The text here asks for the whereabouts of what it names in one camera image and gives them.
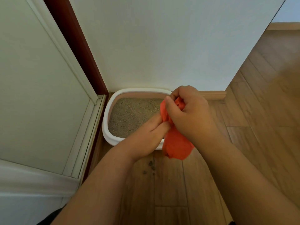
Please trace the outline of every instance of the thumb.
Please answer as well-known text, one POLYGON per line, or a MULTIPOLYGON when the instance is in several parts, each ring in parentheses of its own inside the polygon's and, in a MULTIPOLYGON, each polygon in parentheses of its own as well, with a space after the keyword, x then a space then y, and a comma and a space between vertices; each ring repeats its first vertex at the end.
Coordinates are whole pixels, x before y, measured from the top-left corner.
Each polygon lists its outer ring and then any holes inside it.
POLYGON ((182 111, 179 109, 179 107, 175 104, 174 100, 171 99, 171 97, 167 96, 165 98, 166 100, 166 109, 170 116, 170 118, 176 122, 178 118, 182 116, 182 111))

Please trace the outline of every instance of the orange bag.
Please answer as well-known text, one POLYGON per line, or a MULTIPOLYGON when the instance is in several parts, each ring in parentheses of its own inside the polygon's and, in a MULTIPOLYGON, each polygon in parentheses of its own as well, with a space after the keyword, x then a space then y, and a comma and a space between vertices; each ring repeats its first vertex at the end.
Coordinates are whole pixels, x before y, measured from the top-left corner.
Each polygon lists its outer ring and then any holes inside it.
MULTIPOLYGON (((175 100, 175 104, 183 110, 185 103, 182 98, 178 97, 175 100)), ((172 119, 168 115, 166 110, 166 101, 162 101, 160 104, 160 115, 163 122, 169 121, 171 124, 171 129, 165 135, 165 140, 163 143, 163 153, 171 158, 184 160, 192 152, 194 145, 183 136, 175 127, 172 119)))

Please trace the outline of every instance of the wooden baseboard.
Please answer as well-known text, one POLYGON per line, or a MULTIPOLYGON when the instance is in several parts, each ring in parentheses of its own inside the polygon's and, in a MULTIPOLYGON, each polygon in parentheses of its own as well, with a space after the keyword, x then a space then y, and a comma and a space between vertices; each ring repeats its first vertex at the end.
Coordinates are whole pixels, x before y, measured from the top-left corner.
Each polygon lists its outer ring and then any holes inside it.
POLYGON ((300 30, 300 22, 270 23, 267 30, 300 30))
POLYGON ((206 100, 223 100, 226 96, 226 91, 200 91, 200 93, 206 100))

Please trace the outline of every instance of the white litter box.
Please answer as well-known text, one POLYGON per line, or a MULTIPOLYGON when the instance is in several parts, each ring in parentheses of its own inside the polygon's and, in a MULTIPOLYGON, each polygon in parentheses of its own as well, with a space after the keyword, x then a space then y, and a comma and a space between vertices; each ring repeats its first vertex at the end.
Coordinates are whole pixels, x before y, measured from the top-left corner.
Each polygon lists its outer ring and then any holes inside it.
MULTIPOLYGON (((113 94, 110 100, 107 103, 106 109, 104 111, 103 124, 102 124, 102 132, 106 141, 115 146, 124 138, 117 137, 112 135, 108 130, 108 122, 110 119, 110 114, 112 112, 113 106, 116 104, 118 99, 120 98, 159 98, 164 99, 166 95, 170 95, 172 92, 164 89, 156 89, 156 88, 127 88, 117 91, 113 94)), ((156 149, 162 149, 164 139, 160 142, 159 146, 156 149)))

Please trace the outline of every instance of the left hand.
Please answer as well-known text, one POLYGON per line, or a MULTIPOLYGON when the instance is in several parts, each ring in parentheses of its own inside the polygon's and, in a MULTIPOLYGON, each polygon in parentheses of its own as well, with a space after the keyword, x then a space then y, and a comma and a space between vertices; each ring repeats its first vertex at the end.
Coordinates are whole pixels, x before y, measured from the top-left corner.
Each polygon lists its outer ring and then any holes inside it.
POLYGON ((162 123, 161 116, 157 113, 118 146, 135 162, 153 152, 170 128, 170 123, 162 123))

